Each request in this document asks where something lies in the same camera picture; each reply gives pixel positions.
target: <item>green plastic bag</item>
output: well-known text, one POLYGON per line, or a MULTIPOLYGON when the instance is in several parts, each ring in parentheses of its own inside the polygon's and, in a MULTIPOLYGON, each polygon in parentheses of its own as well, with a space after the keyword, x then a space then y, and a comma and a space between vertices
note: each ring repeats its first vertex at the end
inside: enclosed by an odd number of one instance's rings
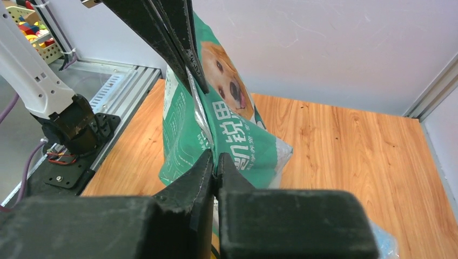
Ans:
POLYGON ((193 98, 167 69, 161 181, 169 185, 211 148, 215 160, 220 153, 231 154, 237 169, 256 188, 278 188, 281 170, 293 148, 266 131, 250 93, 210 27, 197 15, 194 24, 197 51, 210 92, 203 94, 195 87, 193 98))

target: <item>clear plastic bag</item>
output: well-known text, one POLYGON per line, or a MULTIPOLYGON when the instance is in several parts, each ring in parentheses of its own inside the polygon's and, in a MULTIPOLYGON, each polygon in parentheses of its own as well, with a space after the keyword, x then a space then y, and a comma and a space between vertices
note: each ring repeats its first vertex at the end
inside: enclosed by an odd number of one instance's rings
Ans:
POLYGON ((381 229, 377 224, 369 221, 372 228, 372 233, 374 233, 375 241, 380 252, 380 259, 398 259, 399 258, 399 249, 396 238, 390 233, 381 229))

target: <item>white robotic arm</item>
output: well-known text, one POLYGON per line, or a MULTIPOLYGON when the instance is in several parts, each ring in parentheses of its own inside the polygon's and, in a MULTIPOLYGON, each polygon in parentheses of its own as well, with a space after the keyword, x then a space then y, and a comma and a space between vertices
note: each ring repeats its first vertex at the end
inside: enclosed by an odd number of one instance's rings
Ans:
POLYGON ((50 119, 69 107, 75 92, 48 67, 0 3, 0 74, 31 114, 50 119))

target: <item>wood grain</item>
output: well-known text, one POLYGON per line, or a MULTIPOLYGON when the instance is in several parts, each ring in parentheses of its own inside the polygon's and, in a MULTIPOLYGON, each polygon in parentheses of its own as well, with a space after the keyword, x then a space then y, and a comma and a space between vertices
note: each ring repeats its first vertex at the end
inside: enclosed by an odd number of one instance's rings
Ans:
MULTIPOLYGON (((400 258, 458 258, 458 227, 417 120, 253 96, 268 130, 294 147, 282 188, 350 191, 397 238, 400 258)), ((163 97, 161 80, 83 195, 152 195, 164 187, 163 97)))

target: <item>white wall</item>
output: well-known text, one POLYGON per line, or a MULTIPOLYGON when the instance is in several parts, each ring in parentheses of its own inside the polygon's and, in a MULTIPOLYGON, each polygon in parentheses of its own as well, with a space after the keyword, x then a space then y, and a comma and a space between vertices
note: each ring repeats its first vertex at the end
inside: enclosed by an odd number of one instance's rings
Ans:
MULTIPOLYGON (((83 57, 164 68, 104 5, 50 0, 83 57)), ((402 115, 458 52, 455 0, 193 0, 252 92, 402 115)))
POLYGON ((456 202, 458 198, 458 88, 428 115, 423 123, 439 160, 438 167, 443 171, 456 202))

